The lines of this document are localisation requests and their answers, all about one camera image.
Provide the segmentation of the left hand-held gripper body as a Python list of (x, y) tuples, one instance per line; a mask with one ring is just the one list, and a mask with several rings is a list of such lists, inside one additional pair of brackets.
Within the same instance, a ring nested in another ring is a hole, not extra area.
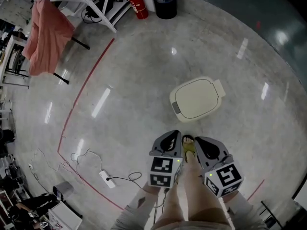
[(183, 165), (182, 135), (179, 130), (158, 137), (149, 152), (148, 185), (172, 188)]

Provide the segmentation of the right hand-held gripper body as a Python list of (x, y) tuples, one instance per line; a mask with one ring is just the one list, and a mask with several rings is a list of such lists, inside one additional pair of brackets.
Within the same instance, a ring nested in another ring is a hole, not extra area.
[(195, 148), (202, 167), (203, 183), (217, 198), (239, 189), (244, 175), (222, 142), (209, 137), (195, 137)]

